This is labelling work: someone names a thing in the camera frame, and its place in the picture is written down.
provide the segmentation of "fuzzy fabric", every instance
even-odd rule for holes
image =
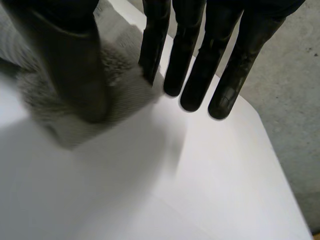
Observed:
[[[54,131],[58,141],[73,148],[101,133],[155,99],[138,66],[142,33],[106,0],[94,12],[101,38],[105,80],[111,88],[111,111],[104,123],[86,123],[64,104],[37,71],[38,63],[0,6],[0,58],[21,67],[18,89],[31,116]],[[156,81],[163,81],[159,72]]]

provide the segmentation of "concrete floor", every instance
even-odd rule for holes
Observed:
[[[142,0],[129,0],[143,12]],[[307,0],[263,47],[241,95],[258,111],[305,215],[320,219],[320,1]],[[202,27],[195,49],[204,36]],[[172,11],[169,35],[177,24]],[[218,68],[221,76],[238,27]],[[310,202],[299,196],[312,194]]]

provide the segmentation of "white surface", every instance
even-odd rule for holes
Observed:
[[[1,240],[311,239],[255,110],[240,97],[226,120],[207,114],[218,78],[196,113],[164,96],[74,151],[29,119],[10,81],[0,75]]]

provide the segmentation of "black glove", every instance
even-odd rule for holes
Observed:
[[[198,38],[205,0],[172,1],[178,27],[163,88],[168,95],[176,97],[182,90]],[[244,11],[235,47],[208,107],[215,119],[221,120],[230,114],[261,48],[291,13],[286,7],[283,8],[286,14],[279,14],[284,11],[279,11],[280,6],[277,5],[272,5],[270,10],[268,1],[274,0],[207,0],[205,36],[180,98],[185,110],[194,112],[200,107],[234,27]],[[296,10],[304,0],[300,0],[300,4],[296,4],[296,0],[291,2],[295,3]],[[170,0],[143,0],[143,6],[147,26],[139,63],[152,84],[168,31]]]

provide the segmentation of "gray cloth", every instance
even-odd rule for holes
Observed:
[[[104,123],[82,121],[65,105],[37,71],[38,63],[10,19],[0,7],[0,58],[22,67],[18,89],[31,116],[54,131],[66,148],[73,148],[117,124],[155,99],[138,66],[142,33],[105,0],[94,12],[101,37],[105,80],[110,86],[111,111]],[[159,72],[156,81],[162,81]]]

